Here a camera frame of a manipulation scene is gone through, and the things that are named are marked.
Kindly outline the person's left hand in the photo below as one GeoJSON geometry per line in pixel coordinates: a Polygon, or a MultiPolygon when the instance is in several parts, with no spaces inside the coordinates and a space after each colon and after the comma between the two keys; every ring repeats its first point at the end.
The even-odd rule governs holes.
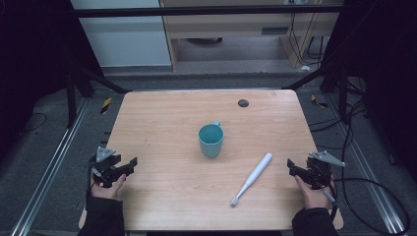
{"type": "Polygon", "coordinates": [[[89,184],[90,195],[94,198],[116,200],[118,197],[118,192],[122,188],[125,181],[126,175],[122,174],[110,188],[104,188],[100,185],[99,182],[94,181],[94,174],[92,173],[90,175],[89,184]]]}

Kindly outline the aluminium floor rail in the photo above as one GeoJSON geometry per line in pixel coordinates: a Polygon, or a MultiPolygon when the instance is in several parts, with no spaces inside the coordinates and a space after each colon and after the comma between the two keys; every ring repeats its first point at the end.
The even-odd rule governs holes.
{"type": "Polygon", "coordinates": [[[79,127],[85,117],[90,99],[82,98],[80,105],[76,111],[76,118],[73,124],[66,129],[57,149],[55,150],[51,160],[49,161],[45,172],[38,182],[34,193],[32,194],[29,203],[24,212],[15,224],[11,236],[27,236],[33,221],[35,220],[40,207],[42,206],[47,193],[55,179],[55,176],[61,166],[62,161],[66,157],[68,149],[70,148],[74,137],[76,136],[79,127]]]}
{"type": "Polygon", "coordinates": [[[402,202],[396,195],[379,182],[354,138],[351,129],[352,116],[355,114],[355,109],[360,108],[362,103],[358,101],[351,106],[350,110],[347,112],[347,123],[344,123],[338,115],[337,100],[332,95],[328,94],[325,95],[325,99],[328,102],[329,109],[338,120],[337,124],[345,136],[341,151],[341,159],[344,160],[346,154],[349,153],[349,156],[355,162],[355,166],[361,174],[360,177],[346,177],[346,167],[341,168],[341,178],[339,181],[341,182],[340,186],[342,188],[342,196],[346,207],[360,222],[381,235],[408,236],[407,232],[410,226],[410,218],[407,210],[403,207],[402,202]],[[345,191],[346,182],[363,182],[365,184],[386,229],[379,229],[376,226],[373,226],[352,207],[345,191]]]}

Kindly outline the dark curtain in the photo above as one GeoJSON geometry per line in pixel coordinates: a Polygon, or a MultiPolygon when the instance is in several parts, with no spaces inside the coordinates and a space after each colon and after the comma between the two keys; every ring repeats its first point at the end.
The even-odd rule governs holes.
{"type": "Polygon", "coordinates": [[[394,158],[417,182],[417,0],[343,0],[325,53],[366,82],[394,158]]]}
{"type": "Polygon", "coordinates": [[[35,103],[66,86],[59,42],[82,68],[102,76],[71,0],[0,0],[0,160],[31,117],[35,103]]]}

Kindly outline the person's right hand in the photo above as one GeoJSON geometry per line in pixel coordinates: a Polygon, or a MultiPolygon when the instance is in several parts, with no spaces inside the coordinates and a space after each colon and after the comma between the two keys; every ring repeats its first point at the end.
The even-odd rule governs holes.
{"type": "Polygon", "coordinates": [[[313,190],[299,176],[295,176],[294,179],[303,194],[305,209],[330,208],[333,196],[329,187],[313,190]]]}

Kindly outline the white electric toothbrush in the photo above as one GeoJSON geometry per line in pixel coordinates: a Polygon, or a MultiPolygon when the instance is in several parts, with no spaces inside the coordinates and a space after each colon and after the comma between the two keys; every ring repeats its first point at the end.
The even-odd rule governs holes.
{"type": "Polygon", "coordinates": [[[255,183],[255,181],[260,177],[260,175],[263,173],[263,171],[266,169],[266,167],[269,165],[273,158],[273,154],[270,152],[267,152],[265,156],[261,159],[261,161],[257,164],[257,166],[254,168],[254,170],[250,173],[244,184],[242,185],[240,191],[238,194],[233,198],[230,205],[232,207],[235,207],[239,199],[242,197],[242,195],[255,183]]]}

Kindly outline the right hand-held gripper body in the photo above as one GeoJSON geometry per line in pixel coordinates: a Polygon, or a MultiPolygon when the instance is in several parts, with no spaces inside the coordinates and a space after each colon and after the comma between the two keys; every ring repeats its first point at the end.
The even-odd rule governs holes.
{"type": "Polygon", "coordinates": [[[309,153],[307,167],[308,172],[311,175],[309,185],[313,190],[318,190],[330,185],[332,175],[331,167],[333,165],[339,167],[346,166],[344,161],[334,157],[326,150],[309,153]]]}

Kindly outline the yellow black floor tape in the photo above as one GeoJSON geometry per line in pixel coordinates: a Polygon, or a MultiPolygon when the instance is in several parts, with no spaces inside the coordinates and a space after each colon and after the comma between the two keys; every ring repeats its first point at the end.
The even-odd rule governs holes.
{"type": "Polygon", "coordinates": [[[106,113],[111,101],[112,101],[112,97],[106,97],[104,99],[103,104],[102,104],[101,109],[100,109],[100,114],[105,114],[106,113]]]}
{"type": "Polygon", "coordinates": [[[328,108],[328,104],[315,94],[311,95],[311,101],[321,108],[328,108]]]}

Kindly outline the teal cup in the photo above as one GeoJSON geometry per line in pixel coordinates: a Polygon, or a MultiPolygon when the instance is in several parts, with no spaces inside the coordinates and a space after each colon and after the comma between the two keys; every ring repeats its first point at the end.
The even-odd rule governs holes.
{"type": "Polygon", "coordinates": [[[204,125],[198,132],[198,138],[204,156],[214,158],[220,154],[224,132],[219,121],[204,125]]]}

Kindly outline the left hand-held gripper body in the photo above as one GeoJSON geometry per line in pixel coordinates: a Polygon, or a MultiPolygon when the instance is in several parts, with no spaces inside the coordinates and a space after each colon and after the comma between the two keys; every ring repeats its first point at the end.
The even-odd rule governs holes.
{"type": "Polygon", "coordinates": [[[115,149],[98,147],[96,154],[89,160],[90,171],[94,182],[101,183],[104,188],[110,188],[117,180],[115,165],[121,161],[121,155],[115,149]]]}

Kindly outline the black metal frame strut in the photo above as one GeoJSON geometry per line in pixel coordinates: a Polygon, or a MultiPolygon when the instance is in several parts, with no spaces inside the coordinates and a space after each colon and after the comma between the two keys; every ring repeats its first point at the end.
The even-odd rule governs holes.
{"type": "Polygon", "coordinates": [[[82,94],[82,97],[92,97],[94,95],[94,89],[89,83],[90,80],[100,83],[101,85],[117,92],[127,93],[128,89],[121,88],[110,81],[106,80],[103,76],[100,76],[83,67],[73,67],[68,71],[66,76],[66,92],[67,92],[67,104],[68,104],[68,125],[72,127],[77,119],[77,105],[75,89],[78,89],[82,94]]]}
{"type": "Polygon", "coordinates": [[[303,79],[295,82],[283,89],[296,90],[301,86],[313,81],[318,77],[323,77],[320,91],[328,93],[338,88],[338,115],[344,123],[347,123],[347,74],[344,66],[339,63],[325,63],[320,69],[310,73],[303,79]]]}

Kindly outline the black horizontal frame bar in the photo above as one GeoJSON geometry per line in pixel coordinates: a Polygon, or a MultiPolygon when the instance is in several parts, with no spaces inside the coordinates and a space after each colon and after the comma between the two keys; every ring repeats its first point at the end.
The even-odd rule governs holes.
{"type": "Polygon", "coordinates": [[[200,16],[200,15],[243,15],[243,14],[293,14],[293,13],[336,13],[344,5],[254,5],[254,6],[201,6],[132,9],[90,9],[71,12],[79,18],[110,17],[155,17],[155,16],[200,16]]]}

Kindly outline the light wooden desk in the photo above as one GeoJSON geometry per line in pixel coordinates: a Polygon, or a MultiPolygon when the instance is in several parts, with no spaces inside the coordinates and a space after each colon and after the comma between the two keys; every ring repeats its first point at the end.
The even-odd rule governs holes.
{"type": "MultiPolygon", "coordinates": [[[[342,0],[158,0],[162,7],[332,5],[342,0]]],[[[337,13],[165,16],[171,41],[185,38],[277,36],[292,67],[302,64],[310,40],[330,36],[337,13]]]]}

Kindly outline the white cabinet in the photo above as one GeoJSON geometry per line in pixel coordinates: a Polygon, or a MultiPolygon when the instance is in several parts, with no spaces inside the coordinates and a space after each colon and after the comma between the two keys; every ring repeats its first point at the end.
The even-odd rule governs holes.
{"type": "MultiPolygon", "coordinates": [[[[159,8],[158,0],[71,0],[76,10],[159,8]]],[[[162,17],[82,18],[103,68],[170,66],[162,17]]]]}

